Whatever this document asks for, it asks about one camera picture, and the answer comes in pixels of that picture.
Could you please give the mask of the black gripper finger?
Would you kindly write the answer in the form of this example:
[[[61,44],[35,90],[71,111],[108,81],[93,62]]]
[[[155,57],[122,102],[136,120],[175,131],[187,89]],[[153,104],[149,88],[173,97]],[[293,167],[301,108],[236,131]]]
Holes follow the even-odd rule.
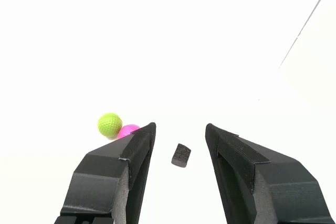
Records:
[[[87,153],[56,223],[138,223],[155,143],[154,122]]]
[[[296,159],[209,123],[205,139],[227,223],[334,223],[318,181]]]

